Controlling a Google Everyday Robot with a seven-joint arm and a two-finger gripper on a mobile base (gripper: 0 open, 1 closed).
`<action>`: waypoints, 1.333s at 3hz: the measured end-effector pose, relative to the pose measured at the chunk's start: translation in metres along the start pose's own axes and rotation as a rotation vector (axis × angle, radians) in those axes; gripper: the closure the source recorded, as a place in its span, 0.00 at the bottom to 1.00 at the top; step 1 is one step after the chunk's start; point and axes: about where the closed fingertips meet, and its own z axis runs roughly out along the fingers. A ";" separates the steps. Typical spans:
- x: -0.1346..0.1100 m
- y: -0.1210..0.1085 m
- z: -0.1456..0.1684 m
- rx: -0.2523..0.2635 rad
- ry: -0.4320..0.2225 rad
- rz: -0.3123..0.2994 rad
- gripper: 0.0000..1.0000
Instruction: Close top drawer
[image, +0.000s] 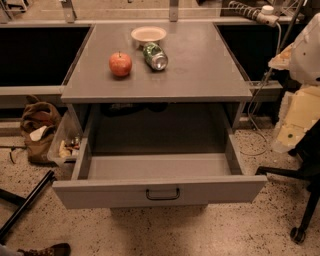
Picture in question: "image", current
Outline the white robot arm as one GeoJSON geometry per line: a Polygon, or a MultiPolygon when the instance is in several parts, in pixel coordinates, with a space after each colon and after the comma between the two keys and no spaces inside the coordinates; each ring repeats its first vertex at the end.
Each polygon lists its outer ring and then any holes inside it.
{"type": "Polygon", "coordinates": [[[279,109],[272,149],[284,153],[294,149],[320,119],[320,14],[268,65],[288,70],[301,84],[296,92],[284,94],[279,109]]]}

